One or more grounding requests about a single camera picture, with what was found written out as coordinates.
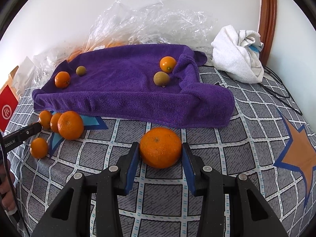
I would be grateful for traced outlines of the person's left hand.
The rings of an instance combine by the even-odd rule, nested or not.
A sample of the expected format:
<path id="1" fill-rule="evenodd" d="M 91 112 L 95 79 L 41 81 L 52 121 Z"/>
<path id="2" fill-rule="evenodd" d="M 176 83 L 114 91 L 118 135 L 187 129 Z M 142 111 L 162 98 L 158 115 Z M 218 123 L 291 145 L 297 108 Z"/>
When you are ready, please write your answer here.
<path id="1" fill-rule="evenodd" d="M 4 164 L 0 167 L 1 176 L 5 176 L 4 180 L 1 183 L 0 191 L 1 194 L 4 194 L 4 198 L 2 199 L 2 204 L 8 211 L 12 211 L 16 208 L 16 203 L 14 201 L 13 193 L 8 182 L 8 176 L 5 173 Z"/>

